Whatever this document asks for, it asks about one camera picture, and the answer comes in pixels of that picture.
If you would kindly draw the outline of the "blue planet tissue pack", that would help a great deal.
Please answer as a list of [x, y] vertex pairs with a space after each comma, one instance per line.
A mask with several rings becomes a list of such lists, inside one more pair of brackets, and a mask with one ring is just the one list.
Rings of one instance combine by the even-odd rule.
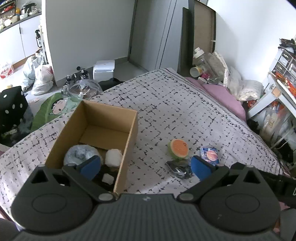
[[201, 158], [213, 166], [219, 164], [218, 150], [214, 147], [201, 147]]

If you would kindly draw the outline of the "fluffy grey-blue plush ball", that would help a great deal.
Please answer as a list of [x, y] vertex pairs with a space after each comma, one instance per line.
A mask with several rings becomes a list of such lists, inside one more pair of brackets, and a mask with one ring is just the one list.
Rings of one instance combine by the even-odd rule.
[[74, 145], [66, 153], [63, 164], [80, 165], [93, 156], [99, 156], [100, 161], [103, 161], [102, 156], [97, 149], [90, 145]]

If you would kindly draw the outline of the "black white small plush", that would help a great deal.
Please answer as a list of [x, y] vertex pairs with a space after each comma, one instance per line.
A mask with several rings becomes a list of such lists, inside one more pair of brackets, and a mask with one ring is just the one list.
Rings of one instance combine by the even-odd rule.
[[106, 191], [112, 192], [115, 186], [119, 168], [102, 165], [99, 173], [92, 179], [92, 182]]

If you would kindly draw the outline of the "dark crinkled plastic bag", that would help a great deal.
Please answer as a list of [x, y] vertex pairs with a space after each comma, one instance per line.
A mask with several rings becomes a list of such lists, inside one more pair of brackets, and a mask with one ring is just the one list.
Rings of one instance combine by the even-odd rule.
[[188, 159], [167, 161], [166, 166], [179, 179], [189, 179], [194, 176]]

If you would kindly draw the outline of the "white fluffy plush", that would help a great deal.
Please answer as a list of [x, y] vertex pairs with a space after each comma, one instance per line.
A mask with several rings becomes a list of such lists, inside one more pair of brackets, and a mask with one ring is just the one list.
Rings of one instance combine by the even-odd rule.
[[110, 168], [119, 168], [122, 161], [122, 153], [119, 149], [110, 149], [106, 152], [105, 165]]

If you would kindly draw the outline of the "orange green watermelon plush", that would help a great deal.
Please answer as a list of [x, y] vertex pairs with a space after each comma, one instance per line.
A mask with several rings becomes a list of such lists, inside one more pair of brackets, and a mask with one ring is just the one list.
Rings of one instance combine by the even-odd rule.
[[174, 159], [185, 159], [189, 154], [188, 144], [179, 138], [175, 138], [169, 142], [168, 150]]

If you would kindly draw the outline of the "brown cardboard box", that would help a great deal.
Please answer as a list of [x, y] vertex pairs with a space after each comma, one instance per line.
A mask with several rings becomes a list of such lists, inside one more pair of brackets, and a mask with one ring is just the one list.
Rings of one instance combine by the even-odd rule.
[[67, 151], [78, 144], [93, 146], [102, 156], [107, 150], [119, 149], [123, 157], [113, 192], [121, 194], [137, 139], [137, 120], [137, 111], [133, 109], [83, 100], [56, 139], [45, 165], [62, 168]]

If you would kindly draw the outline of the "white patterned bed blanket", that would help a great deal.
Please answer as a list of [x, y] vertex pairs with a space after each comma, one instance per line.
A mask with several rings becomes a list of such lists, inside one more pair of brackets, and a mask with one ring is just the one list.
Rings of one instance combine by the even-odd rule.
[[195, 87], [173, 69], [155, 70], [111, 88], [93, 98], [99, 103], [138, 112], [137, 141], [128, 165], [127, 193], [179, 194], [198, 182], [176, 178], [167, 168], [167, 145], [181, 138], [189, 154], [200, 147], [215, 147], [220, 162], [236, 162], [280, 174], [276, 155], [248, 125]]

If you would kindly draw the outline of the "green cartoon cushion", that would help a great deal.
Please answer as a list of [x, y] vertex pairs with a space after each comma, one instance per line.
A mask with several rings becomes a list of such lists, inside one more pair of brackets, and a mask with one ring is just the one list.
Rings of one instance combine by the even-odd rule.
[[45, 100], [36, 113], [31, 126], [31, 132], [39, 129], [53, 119], [68, 113], [74, 109], [80, 100], [75, 97], [67, 97], [62, 93], [55, 93]]

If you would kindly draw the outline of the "white crumpled plastic bags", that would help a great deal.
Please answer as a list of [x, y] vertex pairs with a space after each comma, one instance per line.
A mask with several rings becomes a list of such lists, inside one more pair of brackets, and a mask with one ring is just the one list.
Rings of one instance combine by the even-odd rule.
[[260, 99], [263, 94], [262, 83], [256, 80], [243, 80], [240, 73], [234, 67], [228, 67], [222, 55], [217, 52], [208, 53], [206, 57], [214, 73], [209, 79], [210, 83], [222, 84], [241, 102]]

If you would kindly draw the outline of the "black dotted dice stool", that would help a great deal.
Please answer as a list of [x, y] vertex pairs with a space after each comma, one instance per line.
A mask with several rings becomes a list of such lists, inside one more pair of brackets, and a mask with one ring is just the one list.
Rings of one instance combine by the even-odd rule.
[[28, 108], [28, 102], [20, 86], [1, 92], [1, 134], [19, 126]]

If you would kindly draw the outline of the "paper cup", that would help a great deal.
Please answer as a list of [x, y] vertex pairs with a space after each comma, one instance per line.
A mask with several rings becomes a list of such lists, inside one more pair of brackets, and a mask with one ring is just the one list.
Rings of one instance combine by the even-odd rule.
[[207, 69], [204, 65], [197, 65], [190, 69], [190, 75], [194, 78], [206, 76]]

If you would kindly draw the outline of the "white small box appliance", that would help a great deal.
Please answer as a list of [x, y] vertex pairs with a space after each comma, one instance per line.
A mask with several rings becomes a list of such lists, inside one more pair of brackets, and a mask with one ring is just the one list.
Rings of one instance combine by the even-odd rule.
[[97, 61], [93, 66], [93, 79], [96, 82], [106, 81], [113, 78], [115, 69], [114, 60]]

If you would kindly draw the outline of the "white desk shelf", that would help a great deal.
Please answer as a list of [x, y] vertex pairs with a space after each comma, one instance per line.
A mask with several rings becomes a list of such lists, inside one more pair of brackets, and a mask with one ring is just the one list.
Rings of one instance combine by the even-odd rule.
[[260, 135], [272, 149], [282, 140], [295, 142], [295, 97], [286, 81], [280, 81], [277, 74], [291, 78], [295, 87], [295, 58], [285, 49], [279, 48], [278, 54], [267, 74], [268, 84], [263, 96], [247, 112], [247, 118], [259, 115], [263, 121]]

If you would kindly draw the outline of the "brown folded board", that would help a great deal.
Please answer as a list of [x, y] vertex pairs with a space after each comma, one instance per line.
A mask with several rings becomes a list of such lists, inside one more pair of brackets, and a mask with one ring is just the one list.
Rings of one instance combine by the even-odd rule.
[[177, 73], [190, 76], [194, 50], [199, 47], [207, 53], [215, 51], [216, 12], [200, 1], [188, 1], [182, 10], [180, 54]]

